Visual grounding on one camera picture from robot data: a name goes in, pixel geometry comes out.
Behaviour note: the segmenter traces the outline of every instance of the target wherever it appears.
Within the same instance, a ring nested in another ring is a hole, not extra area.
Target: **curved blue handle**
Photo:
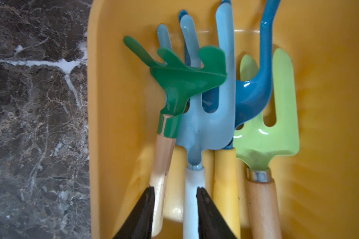
[[[250,81],[237,81],[235,127],[266,107],[273,91],[273,21],[281,0],[268,0],[260,27],[259,72]]]

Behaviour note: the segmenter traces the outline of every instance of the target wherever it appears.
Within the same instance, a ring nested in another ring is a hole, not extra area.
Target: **light green fork head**
[[[255,61],[245,55],[240,66],[241,80],[250,80],[257,72]],[[234,134],[233,146],[237,150],[237,157],[251,170],[267,170],[273,157],[292,156],[299,151],[294,71],[289,55],[282,49],[274,52],[273,82],[275,125],[267,127],[263,122],[263,114],[260,113]]]

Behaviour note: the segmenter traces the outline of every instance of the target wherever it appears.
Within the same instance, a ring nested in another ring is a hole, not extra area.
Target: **tool handle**
[[[149,185],[154,187],[155,196],[152,237],[158,235],[162,229],[166,184],[175,144],[175,138],[157,135],[153,168],[149,181]]]
[[[199,239],[197,188],[206,188],[205,168],[185,169],[185,204],[183,211],[183,239]]]
[[[278,200],[271,171],[251,171],[246,177],[253,239],[282,239]]]
[[[235,148],[215,151],[213,201],[236,238],[241,237]]]

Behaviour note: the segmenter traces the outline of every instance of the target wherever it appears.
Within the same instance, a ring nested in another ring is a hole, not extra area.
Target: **light blue hand fork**
[[[188,167],[185,176],[185,205],[183,238],[198,239],[197,187],[205,187],[205,168],[202,151],[219,150],[232,139],[235,129],[235,41],[233,10],[229,3],[221,3],[216,13],[219,45],[226,54],[227,80],[219,87],[219,104],[213,113],[202,107],[202,97],[190,99],[189,110],[183,114],[177,145],[187,149]],[[201,67],[200,49],[194,21],[184,15],[180,19],[182,33],[192,67]],[[164,25],[157,29],[161,47],[171,48],[169,33]]]

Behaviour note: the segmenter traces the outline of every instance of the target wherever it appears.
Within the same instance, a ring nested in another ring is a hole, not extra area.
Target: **garden tool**
[[[241,80],[236,81],[235,126],[256,117],[270,101],[272,84],[273,19],[280,0],[268,0],[260,25],[260,69],[248,55],[241,61]],[[232,142],[215,152],[213,200],[226,223],[240,236],[236,151]]]
[[[235,112],[235,43],[234,20],[231,4],[223,3],[216,12],[220,47],[226,54],[227,80],[219,88],[219,104],[216,111],[206,112],[202,107],[202,96],[190,99],[189,110],[183,115],[177,145],[187,149],[188,167],[185,169],[185,204],[183,238],[198,236],[196,202],[197,187],[205,187],[205,168],[202,166],[202,151],[217,150],[228,144],[234,133]],[[192,67],[201,67],[197,57],[199,43],[191,16],[181,19],[182,33]]]
[[[162,64],[153,60],[131,36],[124,37],[124,43],[150,67],[150,73],[167,94],[166,106],[160,112],[155,158],[149,182],[155,192],[152,236],[156,236],[162,229],[167,174],[186,103],[190,97],[225,82],[225,53],[215,46],[201,48],[198,55],[205,66],[200,69],[184,65],[179,57],[167,48],[157,51],[167,62]]]
[[[241,77],[250,79],[255,72],[255,61],[245,57],[252,70],[241,68]],[[260,113],[234,134],[237,157],[248,166],[246,191],[253,239],[282,238],[275,182],[269,163],[275,156],[292,156],[299,151],[294,72],[290,57],[282,49],[274,52],[273,78],[275,125],[267,127]]]

